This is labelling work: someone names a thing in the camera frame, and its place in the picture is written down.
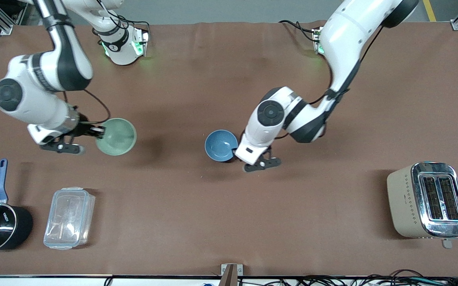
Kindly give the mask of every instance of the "blue lid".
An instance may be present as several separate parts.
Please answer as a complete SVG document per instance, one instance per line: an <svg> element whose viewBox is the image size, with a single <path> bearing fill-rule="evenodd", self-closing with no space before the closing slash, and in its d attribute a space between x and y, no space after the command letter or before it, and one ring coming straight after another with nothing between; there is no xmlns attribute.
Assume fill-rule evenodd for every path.
<svg viewBox="0 0 458 286"><path fill-rule="evenodd" d="M206 154L218 162L225 162L233 158L233 150L236 148L238 148L238 140L227 130L211 132L204 143Z"/></svg>

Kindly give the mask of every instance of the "brown tabletop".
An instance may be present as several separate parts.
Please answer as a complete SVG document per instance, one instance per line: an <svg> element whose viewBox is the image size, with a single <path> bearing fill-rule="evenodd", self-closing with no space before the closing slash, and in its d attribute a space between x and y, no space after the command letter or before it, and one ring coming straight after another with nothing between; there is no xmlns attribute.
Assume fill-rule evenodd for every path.
<svg viewBox="0 0 458 286"><path fill-rule="evenodd" d="M211 161L204 140L220 128L239 134L273 87L307 101L323 94L329 68L303 35L282 24L152 26L149 57L117 66L91 27L76 31L95 71L89 90L134 123L138 141L119 157L90 137L76 140L83 156L46 152L0 112L9 203L35 223L22 246L0 251L0 274L211 274L243 263L247 275L458 275L458 240L446 250L401 237L386 192L387 175L417 161L458 174L458 31L449 23L384 29L326 135L273 143L282 166L252 174ZM43 27L15 27L0 38L0 78L13 56L48 49ZM69 100L91 120L105 116L84 92ZM46 248L52 195L71 186L96 196L88 244Z"/></svg>

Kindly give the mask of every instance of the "plastic container lid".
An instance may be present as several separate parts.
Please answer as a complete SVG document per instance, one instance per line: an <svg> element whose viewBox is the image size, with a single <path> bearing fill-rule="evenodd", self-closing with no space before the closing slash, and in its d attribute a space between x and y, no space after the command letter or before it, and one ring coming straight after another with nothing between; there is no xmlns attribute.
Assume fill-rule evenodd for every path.
<svg viewBox="0 0 458 286"><path fill-rule="evenodd" d="M54 193L43 244L53 249L71 249L87 242L95 196L82 188L63 188Z"/></svg>

